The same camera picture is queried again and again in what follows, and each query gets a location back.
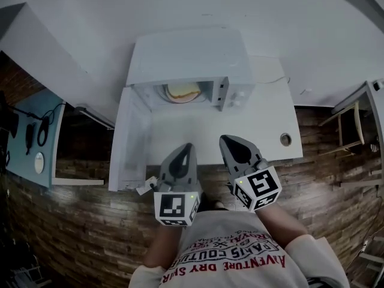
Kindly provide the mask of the white table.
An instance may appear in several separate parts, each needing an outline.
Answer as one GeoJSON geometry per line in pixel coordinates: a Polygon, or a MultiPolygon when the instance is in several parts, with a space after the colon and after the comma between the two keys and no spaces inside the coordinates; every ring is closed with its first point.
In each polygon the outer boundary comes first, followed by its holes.
{"type": "Polygon", "coordinates": [[[159,165],[177,147],[192,143],[198,164],[221,164],[219,138],[239,136],[254,143],[268,161],[301,158],[301,137],[287,78],[277,58],[250,56],[256,87],[242,110],[214,108],[157,111],[152,116],[147,164],[159,165]],[[280,142],[290,134],[292,144],[280,142]]]}

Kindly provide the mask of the black handset device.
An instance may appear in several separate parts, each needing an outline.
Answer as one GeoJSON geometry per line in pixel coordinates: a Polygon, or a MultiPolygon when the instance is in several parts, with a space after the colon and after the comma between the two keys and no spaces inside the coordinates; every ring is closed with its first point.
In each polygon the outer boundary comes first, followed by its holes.
{"type": "Polygon", "coordinates": [[[25,134],[26,155],[29,155],[29,151],[32,147],[35,125],[36,123],[32,123],[26,126],[26,134],[25,134]]]}

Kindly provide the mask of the grey side table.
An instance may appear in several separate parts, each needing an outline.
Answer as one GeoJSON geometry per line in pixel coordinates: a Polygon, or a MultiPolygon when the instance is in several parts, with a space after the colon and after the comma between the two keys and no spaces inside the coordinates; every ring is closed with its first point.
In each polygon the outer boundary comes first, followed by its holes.
{"type": "Polygon", "coordinates": [[[384,79],[374,80],[372,82],[365,81],[355,92],[350,94],[343,101],[338,103],[332,110],[332,113],[337,113],[357,100],[361,100],[363,96],[367,96],[368,103],[372,109],[375,109],[379,116],[384,116],[384,79]],[[373,82],[381,81],[383,88],[375,91],[373,82]]]}

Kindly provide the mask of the person's black trousers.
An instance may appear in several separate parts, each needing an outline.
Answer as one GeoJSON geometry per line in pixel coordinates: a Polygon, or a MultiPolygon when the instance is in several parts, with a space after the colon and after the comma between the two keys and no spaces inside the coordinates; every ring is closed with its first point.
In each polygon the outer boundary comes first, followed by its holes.
{"type": "Polygon", "coordinates": [[[230,193],[205,193],[201,195],[200,205],[197,209],[197,213],[208,212],[208,211],[224,211],[215,210],[214,203],[221,201],[226,208],[225,211],[236,211],[236,199],[230,193]]]}

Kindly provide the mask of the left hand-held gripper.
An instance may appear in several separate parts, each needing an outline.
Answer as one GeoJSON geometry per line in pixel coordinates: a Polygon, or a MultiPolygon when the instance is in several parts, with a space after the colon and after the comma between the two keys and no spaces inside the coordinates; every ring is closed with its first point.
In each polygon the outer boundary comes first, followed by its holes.
{"type": "Polygon", "coordinates": [[[156,220],[164,226],[191,226],[202,195],[192,143],[181,145],[164,159],[159,179],[154,191],[156,220]]]}

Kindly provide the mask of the light blue table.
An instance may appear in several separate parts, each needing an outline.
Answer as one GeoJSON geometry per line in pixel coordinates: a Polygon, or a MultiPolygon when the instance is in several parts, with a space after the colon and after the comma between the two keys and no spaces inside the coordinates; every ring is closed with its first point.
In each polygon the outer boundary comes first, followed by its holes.
{"type": "Polygon", "coordinates": [[[56,160],[61,129],[62,117],[66,102],[48,89],[44,89],[16,104],[16,108],[32,112],[39,117],[48,115],[51,122],[48,129],[47,141],[44,146],[37,143],[38,128],[41,121],[20,113],[19,124],[15,136],[8,136],[7,152],[9,162],[6,169],[20,177],[36,184],[49,188],[52,185],[103,185],[102,179],[73,179],[59,178],[56,176],[56,160]],[[25,134],[28,124],[36,123],[34,140],[29,155],[26,155],[25,134]],[[34,159],[38,152],[44,155],[44,170],[37,174],[34,168],[34,159]]]}

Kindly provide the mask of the person's right forearm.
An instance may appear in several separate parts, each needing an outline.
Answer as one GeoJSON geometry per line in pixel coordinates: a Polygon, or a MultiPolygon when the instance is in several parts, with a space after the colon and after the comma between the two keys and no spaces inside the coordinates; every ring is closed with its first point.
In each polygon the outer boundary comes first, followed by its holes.
{"type": "Polygon", "coordinates": [[[308,234],[305,226],[276,202],[258,209],[256,215],[282,248],[286,248],[297,237],[308,234]]]}

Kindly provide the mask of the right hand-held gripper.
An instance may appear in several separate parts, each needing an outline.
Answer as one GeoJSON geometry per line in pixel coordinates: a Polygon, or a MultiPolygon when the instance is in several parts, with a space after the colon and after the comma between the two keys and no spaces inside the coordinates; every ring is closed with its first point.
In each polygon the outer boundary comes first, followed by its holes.
{"type": "MultiPolygon", "coordinates": [[[[256,146],[241,137],[222,135],[219,147],[224,165],[231,175],[243,172],[253,156],[260,160],[256,146]]],[[[233,195],[249,212],[256,212],[279,197],[282,186],[274,166],[249,168],[233,181],[233,195]]]]}

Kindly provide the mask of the plate with bread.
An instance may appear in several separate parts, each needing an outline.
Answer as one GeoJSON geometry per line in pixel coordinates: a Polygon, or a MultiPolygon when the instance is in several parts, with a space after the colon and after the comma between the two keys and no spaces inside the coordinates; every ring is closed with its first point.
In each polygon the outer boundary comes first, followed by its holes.
{"type": "MultiPolygon", "coordinates": [[[[166,102],[169,102],[169,103],[174,103],[172,101],[170,101],[170,99],[167,97],[166,95],[166,85],[167,84],[164,84],[164,85],[157,85],[157,86],[154,86],[154,91],[157,93],[157,95],[159,97],[161,97],[164,101],[166,102]]],[[[203,88],[200,87],[200,90],[201,90],[201,94],[195,98],[193,101],[191,102],[188,102],[188,103],[193,103],[193,102],[196,102],[196,103],[201,103],[201,102],[204,102],[206,101],[206,99],[208,98],[208,93],[207,91],[205,91],[203,88]]]]}

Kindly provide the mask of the white microwave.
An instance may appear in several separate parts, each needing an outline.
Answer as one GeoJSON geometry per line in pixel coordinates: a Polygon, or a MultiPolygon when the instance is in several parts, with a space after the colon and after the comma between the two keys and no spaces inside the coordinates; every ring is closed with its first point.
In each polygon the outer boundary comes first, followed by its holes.
{"type": "Polygon", "coordinates": [[[241,110],[254,87],[247,51],[235,29],[188,29],[138,38],[119,102],[109,190],[130,190],[145,183],[154,112],[241,110]],[[187,82],[197,82],[207,91],[206,101],[169,103],[154,91],[157,85],[187,82]]]}

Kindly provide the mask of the person's white printed sweatshirt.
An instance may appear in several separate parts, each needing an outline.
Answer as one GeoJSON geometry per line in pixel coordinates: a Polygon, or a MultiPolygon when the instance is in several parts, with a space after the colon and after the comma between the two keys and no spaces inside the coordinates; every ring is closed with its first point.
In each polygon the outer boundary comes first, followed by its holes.
{"type": "Polygon", "coordinates": [[[280,247],[256,213],[198,213],[169,269],[139,266],[129,288],[350,288],[325,238],[280,247]]]}

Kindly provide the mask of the person's left forearm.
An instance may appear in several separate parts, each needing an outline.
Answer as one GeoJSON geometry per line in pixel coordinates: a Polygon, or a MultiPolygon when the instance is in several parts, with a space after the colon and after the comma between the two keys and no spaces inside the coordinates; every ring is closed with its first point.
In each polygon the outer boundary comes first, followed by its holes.
{"type": "Polygon", "coordinates": [[[169,269],[178,255],[181,236],[186,230],[188,228],[182,226],[160,224],[143,258],[143,265],[148,268],[169,269]]]}

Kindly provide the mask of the white round plate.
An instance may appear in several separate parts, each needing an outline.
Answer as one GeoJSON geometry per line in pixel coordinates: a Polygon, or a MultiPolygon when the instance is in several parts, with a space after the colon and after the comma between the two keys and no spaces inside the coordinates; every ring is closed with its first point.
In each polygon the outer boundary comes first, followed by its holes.
{"type": "Polygon", "coordinates": [[[174,103],[188,103],[188,102],[191,102],[191,101],[193,101],[195,98],[197,98],[199,95],[197,95],[197,96],[189,96],[189,97],[185,97],[185,98],[172,98],[170,95],[169,95],[169,93],[168,93],[168,91],[167,91],[167,85],[166,85],[166,95],[167,95],[167,97],[170,99],[170,101],[172,101],[172,102],[174,102],[174,103]]]}

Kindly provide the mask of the white paper tag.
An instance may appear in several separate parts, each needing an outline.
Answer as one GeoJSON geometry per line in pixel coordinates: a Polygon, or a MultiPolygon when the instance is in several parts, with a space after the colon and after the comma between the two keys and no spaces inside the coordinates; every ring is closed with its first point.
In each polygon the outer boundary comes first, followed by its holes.
{"type": "Polygon", "coordinates": [[[158,181],[158,179],[156,177],[154,177],[154,176],[150,177],[149,179],[147,179],[145,181],[143,186],[136,188],[137,193],[140,196],[142,196],[142,195],[144,195],[145,193],[147,193],[150,190],[154,190],[155,191],[156,188],[157,188],[157,181],[158,181]]]}

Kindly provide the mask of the white metal bar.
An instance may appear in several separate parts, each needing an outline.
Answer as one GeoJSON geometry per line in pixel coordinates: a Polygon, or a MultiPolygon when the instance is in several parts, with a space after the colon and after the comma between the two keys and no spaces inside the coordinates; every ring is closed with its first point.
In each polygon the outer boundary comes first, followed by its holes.
{"type": "Polygon", "coordinates": [[[79,106],[76,106],[75,109],[86,115],[87,117],[91,118],[93,121],[99,123],[100,125],[106,127],[108,130],[114,130],[115,129],[115,123],[110,121],[109,119],[105,118],[103,115],[99,114],[92,108],[88,107],[85,104],[80,104],[79,106]]]}

